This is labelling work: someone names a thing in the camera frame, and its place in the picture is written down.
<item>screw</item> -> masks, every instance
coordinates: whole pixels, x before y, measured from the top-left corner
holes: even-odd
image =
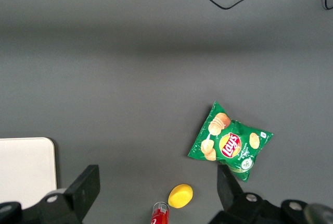
[[[258,200],[257,197],[254,194],[248,194],[246,196],[246,199],[250,202],[256,202]]]
[[[12,208],[12,206],[10,206],[10,205],[7,205],[7,206],[4,206],[4,207],[0,208],[0,214],[11,210],[11,208]]]
[[[290,202],[289,207],[296,211],[301,211],[303,209],[302,206],[297,202]]]
[[[46,199],[46,201],[48,203],[52,203],[52,202],[55,202],[57,200],[58,196],[57,195],[54,195],[54,196],[51,196],[49,198]]]

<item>black bracket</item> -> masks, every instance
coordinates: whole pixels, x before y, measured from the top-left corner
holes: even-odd
[[[22,210],[18,202],[0,204],[0,224],[81,224],[100,191],[98,165],[89,165],[65,190]]]
[[[245,193],[227,165],[218,166],[217,192],[224,210],[209,224],[331,224],[333,221],[333,209],[323,205],[285,200],[277,207],[257,194]]]

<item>yellow plastic egg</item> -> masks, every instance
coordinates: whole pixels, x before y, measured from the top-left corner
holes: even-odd
[[[174,208],[186,206],[193,197],[193,189],[190,185],[181,184],[176,186],[170,193],[168,204]]]

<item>lay's logo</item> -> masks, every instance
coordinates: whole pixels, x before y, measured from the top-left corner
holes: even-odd
[[[238,135],[229,133],[220,140],[220,150],[227,158],[233,158],[241,150],[241,140]]]

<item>white board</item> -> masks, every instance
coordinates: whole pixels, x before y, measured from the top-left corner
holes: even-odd
[[[56,190],[55,151],[48,138],[0,139],[0,203],[22,209]]]

